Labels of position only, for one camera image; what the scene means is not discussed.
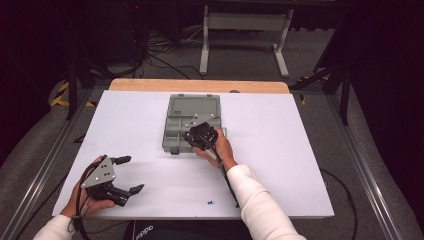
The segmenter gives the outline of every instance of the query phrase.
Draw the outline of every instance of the wire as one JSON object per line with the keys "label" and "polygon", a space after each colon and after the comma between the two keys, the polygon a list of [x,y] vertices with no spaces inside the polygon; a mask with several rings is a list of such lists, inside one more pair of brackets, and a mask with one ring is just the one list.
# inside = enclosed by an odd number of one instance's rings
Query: wire
{"label": "wire", "polygon": [[28,225],[31,223],[31,221],[34,219],[34,217],[38,214],[38,212],[41,210],[41,208],[44,207],[44,205],[47,203],[47,201],[53,196],[53,194],[59,189],[59,187],[62,185],[62,183],[65,181],[66,177],[69,174],[69,170],[66,172],[65,176],[59,181],[59,183],[56,185],[56,187],[47,195],[47,197],[44,199],[43,202],[41,202],[40,206],[32,213],[31,217],[26,221],[24,226],[22,227],[21,231],[19,231],[18,235],[16,236],[16,240],[18,240],[22,233],[25,231],[25,229],[28,227]]}
{"label": "wire", "polygon": [[72,21],[69,18],[69,15],[67,14],[68,11],[66,11],[65,7],[63,6],[63,4],[61,4],[61,3],[59,3],[59,4],[60,4],[60,8],[62,10],[62,14],[65,16],[65,18],[66,18],[66,20],[68,22],[68,26],[69,26],[70,30],[72,31],[72,33],[73,33],[73,37],[75,37],[77,39],[77,41],[79,43],[79,47],[81,48],[81,51],[84,53],[84,56],[87,56],[87,51],[85,50],[84,44],[82,43],[82,41],[81,41],[81,39],[79,37],[79,34],[77,34],[77,31],[75,30],[74,25],[72,24]]}
{"label": "wire", "polygon": [[181,40],[180,43],[184,44],[187,41],[196,41],[196,40],[191,40],[192,38],[196,37],[197,38],[197,34],[199,34],[199,32],[203,30],[203,27],[199,28],[197,31],[195,31],[192,35],[190,35],[190,37],[186,38],[185,40]]}
{"label": "wire", "polygon": [[82,210],[84,209],[84,206],[85,205],[88,205],[89,203],[90,203],[90,200],[89,200],[90,198],[88,197],[88,196],[86,196],[85,197],[85,199],[84,199],[84,201],[82,202],[82,204],[81,204],[81,207],[80,207],[80,212],[82,212]]}
{"label": "wire", "polygon": [[133,72],[133,78],[135,78],[135,73],[137,72],[137,68],[134,68],[134,72]]}
{"label": "wire", "polygon": [[174,69],[175,71],[177,71],[177,72],[181,73],[181,75],[183,75],[183,76],[184,76],[184,77],[186,77],[187,79],[191,79],[191,78],[190,78],[189,76],[187,76],[185,73],[181,72],[180,70],[178,70],[177,68],[175,68],[175,67],[174,67],[174,66],[172,66],[171,64],[169,64],[169,63],[167,63],[167,62],[163,61],[162,59],[157,58],[157,57],[155,57],[155,56],[153,56],[153,55],[151,55],[151,54],[149,54],[149,56],[150,56],[150,57],[152,57],[152,58],[154,58],[154,59],[156,59],[156,60],[159,60],[160,62],[162,62],[162,63],[164,63],[164,64],[166,64],[166,65],[168,65],[170,68],[172,68],[172,69]]}
{"label": "wire", "polygon": [[328,174],[329,176],[333,177],[337,182],[340,183],[340,185],[346,191],[347,197],[349,199],[349,203],[350,203],[350,205],[352,207],[353,217],[354,217],[354,221],[355,221],[354,226],[353,226],[352,240],[356,239],[356,233],[358,232],[358,213],[356,212],[356,206],[355,206],[355,202],[353,201],[352,194],[350,193],[350,191],[347,188],[346,184],[344,184],[342,180],[340,180],[338,177],[336,177],[336,175],[330,173],[329,171],[327,171],[327,170],[325,170],[323,168],[319,168],[319,170],[321,172],[324,172],[324,173]]}
{"label": "wire", "polygon": [[221,159],[221,157],[219,156],[218,152],[216,151],[215,144],[214,144],[214,145],[212,145],[212,144],[211,144],[208,140],[206,140],[204,137],[202,137],[202,136],[200,136],[200,135],[198,135],[198,137],[199,137],[200,139],[202,139],[202,140],[203,140],[203,141],[204,141],[204,142],[205,142],[205,143],[209,146],[209,148],[210,148],[210,149],[212,149],[212,151],[215,153],[216,158],[217,158],[217,160],[218,160],[218,164],[219,164],[219,166],[220,166],[220,168],[221,168],[221,171],[222,171],[222,173],[223,173],[223,175],[224,175],[224,179],[225,179],[225,181],[227,182],[227,185],[228,185],[228,188],[230,189],[231,195],[233,196],[234,200],[236,201],[236,208],[239,208],[239,207],[240,207],[240,205],[239,205],[239,203],[238,203],[238,200],[237,200],[236,194],[234,193],[234,190],[233,190],[233,188],[231,187],[230,180],[228,179],[227,172],[225,171],[225,167],[224,167],[224,165],[222,164],[222,159]]}
{"label": "wire", "polygon": [[175,46],[174,44],[171,44],[171,45],[164,44],[164,45],[160,45],[156,48],[148,47],[147,49],[148,49],[149,52],[152,52],[152,53],[150,53],[151,55],[156,56],[156,55],[159,55],[161,53],[166,53],[166,54],[172,53],[178,47],[179,47],[179,45]]}
{"label": "wire", "polygon": [[141,65],[141,74],[138,75],[139,78],[143,78],[144,77],[144,68],[143,65]]}
{"label": "wire", "polygon": [[111,228],[117,227],[117,226],[119,226],[119,225],[121,225],[121,224],[129,223],[129,222],[131,222],[131,221],[122,221],[122,222],[119,222],[119,223],[112,224],[112,225],[110,225],[110,226],[108,226],[108,227],[105,227],[105,228],[103,228],[103,229],[101,229],[101,230],[96,230],[96,231],[86,231],[86,233],[88,233],[88,234],[98,234],[98,233],[104,232],[104,231],[106,231],[106,230],[109,230],[109,229],[111,229]]}
{"label": "wire", "polygon": [[87,177],[89,176],[91,169],[96,168],[97,166],[100,165],[100,163],[101,163],[101,161],[91,163],[84,170],[84,173],[81,175],[80,182],[79,182],[79,188],[78,188],[77,200],[76,200],[76,206],[75,206],[76,216],[72,220],[73,220],[73,223],[74,223],[74,227],[80,232],[82,238],[85,239],[85,240],[90,240],[90,238],[88,237],[87,232],[85,231],[84,222],[83,222],[83,219],[82,219],[82,216],[81,216],[80,201],[81,201],[82,184],[85,181],[85,179],[87,179]]}
{"label": "wire", "polygon": [[[117,77],[122,77],[122,76],[125,76],[125,75],[128,75],[128,74],[134,73],[142,65],[143,65],[143,62],[139,61],[134,65],[134,67],[131,67],[131,68],[124,70],[122,72],[117,72],[117,73],[113,73],[113,74],[115,74]],[[108,79],[108,77],[105,77],[102,74],[97,74],[97,73],[92,73],[92,74],[98,79]]]}
{"label": "wire", "polygon": [[147,64],[149,64],[150,66],[157,67],[157,68],[191,68],[191,69],[194,69],[194,70],[196,71],[196,73],[197,73],[197,74],[199,74],[199,76],[200,76],[200,78],[201,78],[202,80],[204,80],[203,75],[202,75],[202,74],[200,74],[199,69],[197,69],[196,67],[193,67],[193,66],[189,66],[189,65],[187,65],[187,66],[163,67],[163,66],[157,66],[157,65],[155,65],[155,64],[153,64],[151,61],[150,61],[150,62],[146,61],[146,63],[147,63]]}

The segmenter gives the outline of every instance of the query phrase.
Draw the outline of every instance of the human hand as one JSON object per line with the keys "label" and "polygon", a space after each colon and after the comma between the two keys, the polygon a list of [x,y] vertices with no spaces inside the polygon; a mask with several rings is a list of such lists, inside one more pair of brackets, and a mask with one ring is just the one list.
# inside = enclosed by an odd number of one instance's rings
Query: human hand
{"label": "human hand", "polygon": [[[94,162],[99,162],[102,160],[102,157],[98,157]],[[69,218],[72,218],[75,216],[76,213],[76,204],[77,204],[77,196],[78,196],[78,189],[80,187],[80,182],[78,181],[77,184],[75,184],[74,189],[72,190],[71,197],[68,201],[68,204],[66,204],[65,208],[60,212],[61,215],[67,216]],[[84,200],[87,198],[87,191],[85,189],[81,189],[81,197],[80,197],[80,208],[83,206]],[[87,212],[84,214],[84,216],[90,216],[94,212],[106,209],[106,208],[112,208],[115,206],[115,203],[112,200],[94,200],[94,199],[87,199]]]}
{"label": "human hand", "polygon": [[[216,151],[222,160],[225,171],[228,171],[230,168],[237,165],[237,162],[234,160],[233,149],[231,147],[230,141],[225,137],[222,129],[217,128],[216,131],[218,133],[218,139],[215,143]],[[218,161],[214,160],[206,151],[202,151],[197,147],[194,147],[193,151],[197,154],[197,156],[206,158],[212,166],[218,167]]]}

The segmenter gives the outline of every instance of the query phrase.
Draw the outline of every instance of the metal frame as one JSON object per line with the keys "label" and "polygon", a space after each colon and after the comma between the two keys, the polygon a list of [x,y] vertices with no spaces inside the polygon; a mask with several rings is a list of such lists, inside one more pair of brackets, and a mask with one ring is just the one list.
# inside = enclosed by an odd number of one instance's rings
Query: metal frame
{"label": "metal frame", "polygon": [[390,214],[386,201],[384,200],[383,195],[381,194],[380,189],[368,167],[366,159],[364,159],[359,153],[355,138],[353,137],[350,128],[344,125],[343,120],[339,115],[339,106],[336,97],[334,95],[327,95],[326,98],[327,103],[336,118],[339,130],[351,151],[353,165],[358,173],[362,186],[365,189],[386,239],[402,240],[403,238],[396,227],[394,219]]}
{"label": "metal frame", "polygon": [[285,15],[209,13],[208,6],[205,6],[200,74],[206,75],[208,72],[209,29],[242,29],[281,32],[278,44],[273,44],[273,51],[281,76],[284,78],[289,77],[289,72],[281,51],[286,40],[292,16],[293,10],[288,10]]}
{"label": "metal frame", "polygon": [[[78,101],[78,106],[84,106],[84,104],[90,98],[92,90],[82,90],[82,94]],[[27,193],[19,204],[18,209],[15,211],[12,219],[10,220],[8,226],[6,227],[1,239],[15,239],[16,235],[21,231],[24,223],[27,221],[30,216],[31,210],[34,207],[38,197],[41,194],[41,191],[44,188],[56,162],[62,152],[63,146],[72,131],[72,128],[77,121],[79,115],[82,112],[83,107],[76,108],[73,117],[66,121],[60,130],[59,135],[57,136],[52,148],[50,149],[49,154],[45,158],[43,165],[41,165],[40,170],[29,186]]]}

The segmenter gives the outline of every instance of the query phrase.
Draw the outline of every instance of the metal stand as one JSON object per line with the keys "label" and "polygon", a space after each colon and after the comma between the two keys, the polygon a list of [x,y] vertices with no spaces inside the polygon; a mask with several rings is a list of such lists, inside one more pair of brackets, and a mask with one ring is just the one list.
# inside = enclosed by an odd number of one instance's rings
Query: metal stand
{"label": "metal stand", "polygon": [[292,15],[293,10],[288,10],[286,15],[209,13],[208,6],[205,6],[200,74],[206,75],[208,72],[209,29],[241,29],[281,32],[280,41],[278,44],[273,44],[273,51],[281,76],[288,77],[289,72],[281,51],[286,40]]}
{"label": "metal stand", "polygon": [[342,96],[340,101],[340,117],[345,125],[348,125],[347,122],[347,107],[349,102],[349,91],[350,91],[350,72],[347,64],[335,65],[329,68],[326,68],[311,77],[298,82],[293,86],[289,86],[290,90],[300,90],[303,87],[308,86],[309,84],[320,80],[321,78],[330,74],[328,81],[322,88],[322,91],[326,95],[333,95],[337,88],[342,85]]}
{"label": "metal stand", "polygon": [[57,32],[62,36],[64,47],[68,53],[68,78],[69,78],[69,112],[67,120],[70,120],[76,112],[77,105],[77,81],[79,80],[82,87],[91,89],[96,81],[90,73],[90,69],[96,70],[102,75],[115,79],[117,76],[111,73],[107,68],[95,64],[85,57],[83,46],[81,46],[78,36],[73,29],[72,23],[69,21],[62,2],[48,1],[47,6],[52,21],[55,23]]}

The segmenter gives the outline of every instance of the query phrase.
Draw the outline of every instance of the black cable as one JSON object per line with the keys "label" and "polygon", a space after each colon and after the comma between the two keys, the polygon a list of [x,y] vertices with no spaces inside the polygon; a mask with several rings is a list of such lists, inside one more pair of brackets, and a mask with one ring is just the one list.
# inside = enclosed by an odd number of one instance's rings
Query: black cable
{"label": "black cable", "polygon": [[198,135],[198,137],[200,138],[200,139],[202,139],[208,146],[209,146],[209,148],[210,149],[212,149],[212,151],[214,152],[214,154],[215,154],[215,156],[216,156],[216,158],[217,158],[217,160],[218,160],[218,165],[220,166],[220,169],[221,169],[221,171],[222,171],[222,174],[224,175],[224,179],[225,179],[225,181],[227,182],[227,185],[228,185],[228,188],[230,189],[230,192],[231,192],[231,195],[233,196],[233,198],[234,198],[234,200],[236,201],[236,208],[239,208],[240,207],[240,205],[239,205],[239,203],[238,203],[238,200],[237,200],[237,197],[236,197],[236,194],[234,193],[234,190],[233,190],[233,188],[231,187],[231,184],[230,184],[230,180],[228,179],[228,176],[227,176],[227,172],[226,172],[226,170],[225,170],[225,167],[224,167],[224,165],[223,165],[223,162],[222,162],[222,159],[221,159],[221,157],[219,156],[219,154],[218,154],[218,152],[216,151],[216,147],[215,147],[215,145],[212,145],[208,140],[206,140],[204,137],[202,137],[202,136],[200,136],[200,135]]}
{"label": "black cable", "polygon": [[138,77],[139,77],[139,78],[143,78],[143,77],[144,77],[144,69],[143,69],[143,65],[141,65],[141,73],[142,73],[142,74],[139,74],[139,75],[138,75]]}
{"label": "black cable", "polygon": [[80,207],[80,212],[81,212],[81,211],[82,211],[82,209],[84,208],[85,203],[86,203],[87,201],[88,201],[88,203],[90,202],[90,201],[89,201],[89,197],[88,197],[88,196],[86,196],[86,197],[85,197],[85,199],[84,199],[84,201],[82,202],[81,207]]}
{"label": "black cable", "polygon": [[352,207],[352,211],[353,211],[353,217],[354,217],[354,226],[353,226],[353,234],[352,234],[352,240],[356,239],[356,233],[358,231],[358,213],[356,212],[356,206],[355,206],[355,202],[353,201],[353,197],[352,194],[350,193],[349,189],[347,188],[346,184],[343,183],[342,180],[340,180],[338,177],[336,177],[336,175],[330,173],[329,171],[323,169],[323,168],[319,168],[319,170],[321,172],[325,172],[326,174],[328,174],[329,176],[333,177],[337,182],[340,183],[340,185],[344,188],[344,190],[347,193],[347,197],[349,199],[349,203]]}
{"label": "black cable", "polygon": [[133,72],[133,79],[135,78],[135,73],[137,72],[137,68],[134,68],[134,72]]}
{"label": "black cable", "polygon": [[59,2],[58,4],[60,4],[60,8],[62,10],[62,12],[58,13],[58,15],[63,14],[65,16],[65,19],[67,20],[67,22],[69,24],[68,26],[69,26],[70,30],[72,31],[73,36],[76,38],[77,42],[79,43],[78,45],[79,45],[81,51],[83,52],[84,56],[88,56],[87,51],[84,48],[84,44],[82,43],[81,38],[79,37],[79,34],[77,34],[77,31],[75,30],[75,27],[72,24],[72,21],[69,18],[69,15],[67,14],[68,11],[66,11],[65,7],[63,6],[63,4],[61,2]]}
{"label": "black cable", "polygon": [[106,230],[109,230],[109,229],[111,229],[111,228],[117,227],[117,226],[119,226],[119,225],[121,225],[121,224],[129,223],[129,222],[131,222],[131,221],[122,221],[122,222],[119,222],[119,223],[112,224],[112,225],[110,225],[110,226],[108,226],[108,227],[105,227],[105,228],[103,228],[103,229],[101,229],[101,230],[96,230],[96,231],[86,231],[86,233],[88,233],[88,234],[98,234],[98,233],[104,232],[104,231],[106,231]]}
{"label": "black cable", "polygon": [[38,214],[38,212],[41,210],[41,208],[44,207],[44,205],[47,203],[47,201],[53,196],[53,194],[57,191],[57,189],[59,189],[59,187],[65,181],[68,174],[69,174],[69,170],[68,170],[68,172],[66,172],[65,176],[59,181],[59,183],[56,185],[56,187],[53,189],[53,191],[51,191],[49,193],[49,195],[47,195],[47,197],[44,199],[44,201],[41,202],[40,206],[38,206],[38,208],[32,213],[32,215],[26,221],[24,226],[21,228],[21,231],[19,231],[18,235],[16,236],[16,240],[18,240],[21,237],[22,233],[25,231],[25,229],[28,227],[28,225],[31,223],[31,221],[34,219],[34,217]]}
{"label": "black cable", "polygon": [[166,64],[167,66],[169,66],[170,68],[174,69],[175,71],[177,71],[177,72],[181,73],[181,75],[183,75],[183,76],[184,76],[184,77],[186,77],[187,79],[190,79],[190,77],[189,77],[189,76],[187,76],[185,73],[181,72],[180,70],[176,69],[176,68],[175,68],[174,66],[172,66],[171,64],[169,64],[169,63],[167,63],[167,62],[163,61],[162,59],[157,58],[157,57],[155,57],[155,56],[153,56],[153,55],[151,55],[151,54],[148,54],[148,55],[149,55],[150,57],[152,57],[152,58],[154,58],[154,59],[156,59],[156,60],[159,60],[160,62],[162,62],[162,63]]}
{"label": "black cable", "polygon": [[[152,62],[148,62],[148,61],[146,61],[146,63],[147,63],[147,64],[149,64],[149,65],[150,65],[150,66],[152,66],[152,67],[157,67],[157,68],[171,68],[171,67],[157,66],[157,65],[153,64]],[[197,74],[199,74],[199,76],[200,76],[200,78],[201,78],[202,80],[204,80],[203,75],[202,75],[202,74],[200,74],[199,69],[197,69],[196,67],[189,66],[189,65],[187,65],[187,66],[183,65],[183,66],[174,66],[174,67],[172,67],[172,68],[191,68],[191,69],[195,70]]]}
{"label": "black cable", "polygon": [[79,188],[78,188],[77,200],[76,200],[76,206],[75,206],[76,215],[72,218],[72,220],[73,220],[75,229],[80,232],[82,238],[85,240],[90,240],[90,238],[88,237],[87,232],[85,231],[85,227],[84,227],[84,223],[82,219],[83,216],[81,216],[80,201],[81,201],[82,184],[85,181],[85,179],[87,179],[87,177],[89,176],[91,169],[96,168],[97,166],[100,165],[100,163],[101,161],[91,163],[84,170],[84,173],[81,175],[80,182],[79,182]]}
{"label": "black cable", "polygon": [[[143,65],[142,61],[139,61],[134,65],[134,67],[131,67],[131,68],[124,70],[122,72],[117,72],[117,73],[113,73],[113,74],[116,75],[117,77],[122,77],[122,76],[125,76],[125,75],[128,75],[128,74],[134,73],[142,65]],[[94,75],[98,79],[109,79],[108,77],[103,76],[102,74],[97,74],[97,73],[91,73],[91,74]]]}
{"label": "black cable", "polygon": [[154,53],[154,55],[159,55],[161,53],[172,53],[175,50],[179,49],[182,46],[187,46],[189,44],[191,44],[193,41],[186,43],[187,41],[191,40],[191,39],[197,39],[198,36],[200,35],[202,28],[196,30],[193,34],[188,34],[189,36],[186,38],[181,38],[180,40],[178,40],[177,42],[172,42],[166,39],[166,36],[164,36],[163,33],[158,34],[157,36],[154,37],[150,37],[149,40],[147,41],[147,49]]}

